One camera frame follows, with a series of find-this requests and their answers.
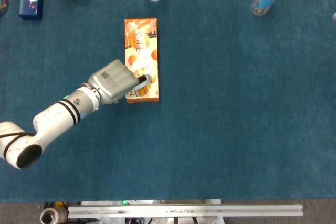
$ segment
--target orange box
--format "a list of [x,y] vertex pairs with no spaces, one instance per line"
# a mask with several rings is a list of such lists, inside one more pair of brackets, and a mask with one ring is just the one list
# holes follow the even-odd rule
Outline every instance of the orange box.
[[128,103],[159,101],[157,28],[156,18],[125,19],[125,64],[136,77],[152,76],[146,86],[126,94]]

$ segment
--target robotic arm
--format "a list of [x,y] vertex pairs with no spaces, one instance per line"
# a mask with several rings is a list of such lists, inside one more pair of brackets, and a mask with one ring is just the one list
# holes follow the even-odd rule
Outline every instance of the robotic arm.
[[33,119],[36,134],[23,131],[12,122],[0,123],[0,157],[18,169],[30,166],[58,136],[99,108],[117,103],[131,89],[148,84],[151,75],[135,77],[115,60],[95,72],[87,83]]

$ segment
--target blue table surface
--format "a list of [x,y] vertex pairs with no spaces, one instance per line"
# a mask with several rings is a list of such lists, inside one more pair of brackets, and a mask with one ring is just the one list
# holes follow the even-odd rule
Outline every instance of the blue table surface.
[[0,201],[336,197],[336,0],[19,0],[0,19],[0,122],[33,117],[114,59],[124,19],[156,17],[160,102],[104,106]]

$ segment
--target bottle label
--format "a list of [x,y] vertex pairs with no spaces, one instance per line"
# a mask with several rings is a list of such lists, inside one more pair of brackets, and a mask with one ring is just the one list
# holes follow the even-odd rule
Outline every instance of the bottle label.
[[268,8],[275,0],[253,0],[252,7],[254,9]]

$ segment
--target metal bar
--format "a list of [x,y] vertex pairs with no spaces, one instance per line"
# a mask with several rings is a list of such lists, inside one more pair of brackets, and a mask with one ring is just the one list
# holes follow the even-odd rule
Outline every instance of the metal bar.
[[91,205],[69,207],[69,218],[303,216],[302,209],[302,205]]

